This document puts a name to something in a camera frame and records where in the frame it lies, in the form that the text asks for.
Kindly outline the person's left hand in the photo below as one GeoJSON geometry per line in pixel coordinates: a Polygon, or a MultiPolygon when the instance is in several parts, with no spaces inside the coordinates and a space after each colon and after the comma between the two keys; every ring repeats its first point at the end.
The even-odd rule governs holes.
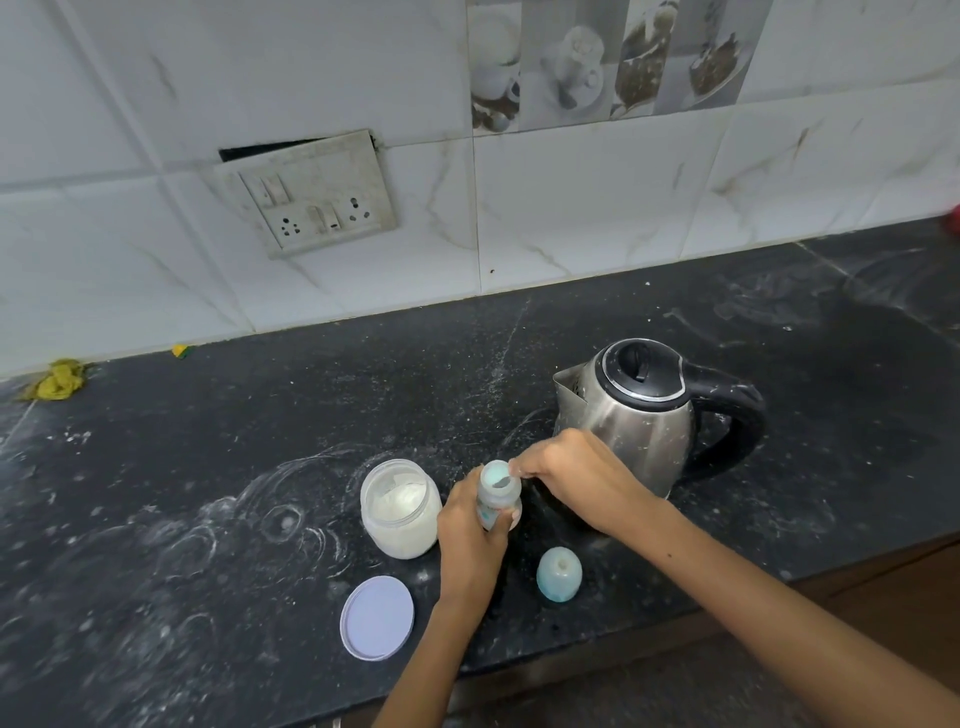
{"type": "Polygon", "coordinates": [[[508,543],[512,515],[500,513],[489,531],[481,527],[443,527],[438,514],[440,597],[480,621],[493,597],[508,543]]]}

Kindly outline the person's right hand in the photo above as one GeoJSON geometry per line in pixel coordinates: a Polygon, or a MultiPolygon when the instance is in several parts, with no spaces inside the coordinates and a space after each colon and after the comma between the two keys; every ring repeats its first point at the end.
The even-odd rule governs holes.
{"type": "Polygon", "coordinates": [[[564,506],[595,530],[624,540],[631,522],[659,499],[590,431],[563,429],[549,439],[561,444],[564,506]]]}

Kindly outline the clear baby bottle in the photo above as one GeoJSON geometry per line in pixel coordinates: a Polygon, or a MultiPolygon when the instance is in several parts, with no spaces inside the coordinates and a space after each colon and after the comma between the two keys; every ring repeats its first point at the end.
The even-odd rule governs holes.
{"type": "Polygon", "coordinates": [[[510,513],[510,529],[515,528],[522,517],[522,481],[511,475],[506,461],[494,459],[481,469],[476,513],[482,527],[490,531],[503,512],[510,513]]]}

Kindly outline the person's left forearm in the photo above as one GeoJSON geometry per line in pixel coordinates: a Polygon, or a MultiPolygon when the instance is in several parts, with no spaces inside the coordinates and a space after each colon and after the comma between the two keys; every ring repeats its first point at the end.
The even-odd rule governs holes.
{"type": "Polygon", "coordinates": [[[370,728],[442,728],[470,641],[491,596],[442,596],[414,653],[370,728]]]}

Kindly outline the person's right forearm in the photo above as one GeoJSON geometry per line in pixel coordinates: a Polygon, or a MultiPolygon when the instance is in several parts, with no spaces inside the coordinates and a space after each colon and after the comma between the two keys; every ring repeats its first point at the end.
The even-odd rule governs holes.
{"type": "Polygon", "coordinates": [[[830,728],[960,728],[960,696],[694,525],[632,505],[629,542],[830,728]]]}

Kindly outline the clear jar of white powder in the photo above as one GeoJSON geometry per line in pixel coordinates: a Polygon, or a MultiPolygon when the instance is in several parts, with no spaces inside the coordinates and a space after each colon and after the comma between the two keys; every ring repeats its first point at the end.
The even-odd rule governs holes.
{"type": "Polygon", "coordinates": [[[360,504],[366,533],[390,558],[416,559],[437,542],[439,489],[410,460],[391,459],[374,467],[362,484],[360,504]]]}

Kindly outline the steel electric kettle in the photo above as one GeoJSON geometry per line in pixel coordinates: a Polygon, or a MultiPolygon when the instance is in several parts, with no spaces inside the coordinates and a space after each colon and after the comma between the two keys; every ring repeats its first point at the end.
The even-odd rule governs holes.
{"type": "Polygon", "coordinates": [[[654,495],[736,467],[762,442],[758,389],[648,338],[613,342],[553,375],[555,433],[592,432],[654,495]]]}

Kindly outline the teal dome bottle cap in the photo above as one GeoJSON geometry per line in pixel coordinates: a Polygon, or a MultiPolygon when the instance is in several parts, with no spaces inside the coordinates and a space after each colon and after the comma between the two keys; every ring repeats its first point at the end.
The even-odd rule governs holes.
{"type": "Polygon", "coordinates": [[[569,548],[554,546],[541,556],[535,574],[541,595],[553,603],[571,601],[579,592],[583,567],[579,557],[569,548]]]}

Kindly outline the round white jar lid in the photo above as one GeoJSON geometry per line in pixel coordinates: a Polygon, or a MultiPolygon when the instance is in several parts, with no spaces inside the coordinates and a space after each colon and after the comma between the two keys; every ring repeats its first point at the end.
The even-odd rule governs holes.
{"type": "Polygon", "coordinates": [[[414,600],[400,579],[370,577],[354,588],[342,607],[342,645],[358,660],[385,661],[406,644],[414,619],[414,600]]]}

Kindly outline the crumpled yellow cloth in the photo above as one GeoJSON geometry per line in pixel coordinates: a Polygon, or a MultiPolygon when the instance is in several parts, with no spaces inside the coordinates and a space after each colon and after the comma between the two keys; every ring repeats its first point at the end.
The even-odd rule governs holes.
{"type": "Polygon", "coordinates": [[[89,365],[77,359],[61,358],[35,375],[17,395],[18,402],[63,402],[84,388],[89,365]]]}

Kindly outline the white wall switch socket plate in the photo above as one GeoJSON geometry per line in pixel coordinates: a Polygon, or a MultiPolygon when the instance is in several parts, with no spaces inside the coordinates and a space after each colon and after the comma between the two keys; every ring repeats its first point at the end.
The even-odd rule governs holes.
{"type": "Polygon", "coordinates": [[[227,161],[214,176],[268,259],[283,260],[399,225],[368,129],[227,161]]]}

